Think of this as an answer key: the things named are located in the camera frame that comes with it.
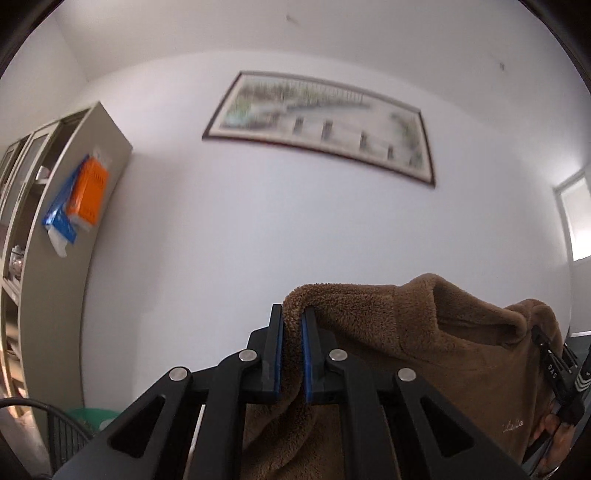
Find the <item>brown fleece sweater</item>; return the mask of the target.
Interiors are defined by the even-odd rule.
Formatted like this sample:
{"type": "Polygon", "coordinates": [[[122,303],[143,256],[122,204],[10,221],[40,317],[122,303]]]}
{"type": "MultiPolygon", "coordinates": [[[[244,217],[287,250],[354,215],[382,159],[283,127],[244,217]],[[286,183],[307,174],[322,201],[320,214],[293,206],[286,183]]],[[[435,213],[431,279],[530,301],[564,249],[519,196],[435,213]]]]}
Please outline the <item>brown fleece sweater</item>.
{"type": "Polygon", "coordinates": [[[572,434],[552,413],[552,391],[531,338],[539,327],[561,350],[553,310],[535,299],[501,308],[425,274],[402,286],[308,284],[284,299],[280,401],[246,412],[242,478],[344,474],[338,408],[304,399],[301,315],[307,308],[339,347],[370,368],[414,369],[513,459],[521,460],[543,431],[559,440],[544,467],[564,459],[572,434]]]}

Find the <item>green flower pattern disc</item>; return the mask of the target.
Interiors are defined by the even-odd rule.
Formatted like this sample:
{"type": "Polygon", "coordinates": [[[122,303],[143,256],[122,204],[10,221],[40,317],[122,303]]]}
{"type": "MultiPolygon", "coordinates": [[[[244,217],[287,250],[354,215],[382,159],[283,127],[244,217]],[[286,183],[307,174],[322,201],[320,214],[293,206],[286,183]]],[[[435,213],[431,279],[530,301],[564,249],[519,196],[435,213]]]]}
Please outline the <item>green flower pattern disc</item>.
{"type": "Polygon", "coordinates": [[[113,410],[88,407],[71,409],[67,414],[93,434],[104,430],[119,415],[113,410]]]}

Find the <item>black chair at left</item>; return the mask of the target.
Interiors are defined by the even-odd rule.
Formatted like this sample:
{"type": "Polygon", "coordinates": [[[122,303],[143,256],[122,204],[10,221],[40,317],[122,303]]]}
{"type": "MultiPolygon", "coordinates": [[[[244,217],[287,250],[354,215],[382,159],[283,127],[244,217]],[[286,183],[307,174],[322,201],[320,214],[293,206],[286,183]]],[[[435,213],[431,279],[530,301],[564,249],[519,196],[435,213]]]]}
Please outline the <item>black chair at left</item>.
{"type": "Polygon", "coordinates": [[[44,412],[47,425],[46,450],[52,474],[56,473],[93,438],[92,434],[79,422],[51,405],[32,399],[3,398],[1,408],[9,407],[27,407],[44,412]]]}

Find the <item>orange and blue packet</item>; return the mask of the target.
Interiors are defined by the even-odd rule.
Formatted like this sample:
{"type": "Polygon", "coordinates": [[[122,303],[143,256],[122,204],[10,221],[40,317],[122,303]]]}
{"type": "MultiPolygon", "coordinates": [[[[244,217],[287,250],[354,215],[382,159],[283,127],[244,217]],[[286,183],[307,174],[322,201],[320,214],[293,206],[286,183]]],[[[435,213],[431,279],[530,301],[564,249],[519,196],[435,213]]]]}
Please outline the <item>orange and blue packet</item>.
{"type": "Polygon", "coordinates": [[[90,231],[98,223],[111,163],[95,146],[65,180],[43,217],[42,225],[60,258],[67,256],[67,247],[76,242],[80,229],[90,231]]]}

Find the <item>framed landscape painting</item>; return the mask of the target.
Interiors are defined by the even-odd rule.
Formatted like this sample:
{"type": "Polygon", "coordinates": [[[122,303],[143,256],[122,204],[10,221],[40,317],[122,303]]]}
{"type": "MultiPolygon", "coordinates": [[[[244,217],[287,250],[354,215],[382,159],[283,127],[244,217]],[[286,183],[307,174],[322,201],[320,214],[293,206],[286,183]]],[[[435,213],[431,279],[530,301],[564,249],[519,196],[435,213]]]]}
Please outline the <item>framed landscape painting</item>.
{"type": "Polygon", "coordinates": [[[436,186],[420,109],[328,80],[239,72],[202,138],[301,149],[361,162],[436,186]]]}

